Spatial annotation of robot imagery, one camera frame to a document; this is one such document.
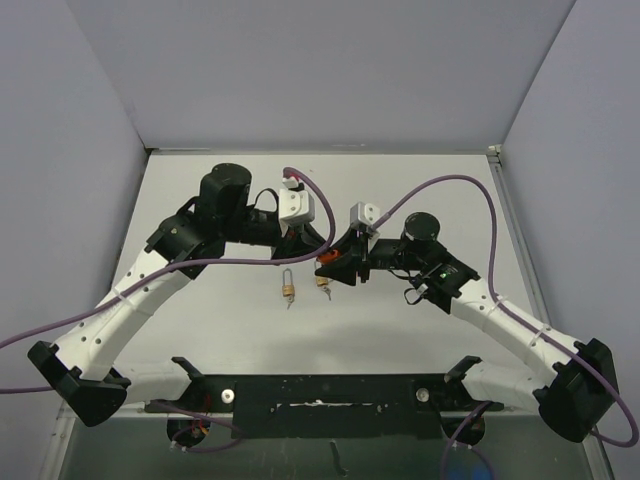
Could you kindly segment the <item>orange black Opel padlock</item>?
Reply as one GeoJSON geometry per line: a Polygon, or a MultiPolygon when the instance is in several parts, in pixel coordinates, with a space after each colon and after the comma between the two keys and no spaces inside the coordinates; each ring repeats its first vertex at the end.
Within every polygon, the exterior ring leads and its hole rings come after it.
{"type": "Polygon", "coordinates": [[[336,259],[338,259],[340,256],[341,256],[341,253],[338,250],[332,249],[332,250],[329,250],[329,251],[317,256],[316,257],[316,261],[320,265],[327,265],[327,264],[332,263],[336,259]]]}

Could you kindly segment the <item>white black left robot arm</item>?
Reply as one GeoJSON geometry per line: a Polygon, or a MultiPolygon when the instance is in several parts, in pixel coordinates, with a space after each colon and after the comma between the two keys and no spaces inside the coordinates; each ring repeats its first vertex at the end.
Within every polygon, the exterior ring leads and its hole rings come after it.
{"type": "Polygon", "coordinates": [[[207,266],[234,264],[225,255],[227,244],[270,248],[268,266],[311,260],[328,249],[331,238],[311,226],[315,206],[324,207],[331,234],[335,217],[308,176],[284,168],[273,211],[249,204],[251,182],[241,165],[214,166],[198,194],[160,223],[94,312],[80,315],[54,342],[30,348],[31,363],[85,426],[97,426],[133,403],[171,401],[183,411],[200,405],[204,376],[186,359],[134,366],[117,359],[157,310],[207,266]]]}

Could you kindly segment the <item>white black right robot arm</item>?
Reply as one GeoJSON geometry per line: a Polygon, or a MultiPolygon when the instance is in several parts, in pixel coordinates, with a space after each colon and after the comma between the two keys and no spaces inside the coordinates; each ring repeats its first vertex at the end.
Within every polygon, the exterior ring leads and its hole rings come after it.
{"type": "Polygon", "coordinates": [[[438,242],[439,221],[425,212],[407,217],[401,236],[379,239],[353,224],[318,259],[317,274],[354,286],[373,270],[409,282],[420,300],[468,322],[524,363],[520,374],[467,357],[449,373],[448,402],[459,409],[492,401],[537,413],[562,438],[579,443],[614,403],[617,380],[611,350],[583,343],[491,296],[488,282],[438,242]]]}

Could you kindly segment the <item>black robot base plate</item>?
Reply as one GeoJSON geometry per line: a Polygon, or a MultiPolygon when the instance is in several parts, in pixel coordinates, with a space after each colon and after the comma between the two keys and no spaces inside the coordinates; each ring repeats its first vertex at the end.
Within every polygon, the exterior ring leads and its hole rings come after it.
{"type": "Polygon", "coordinates": [[[440,439],[479,406],[442,373],[202,374],[177,400],[152,400],[168,438],[198,451],[217,427],[232,445],[251,440],[440,439]]]}

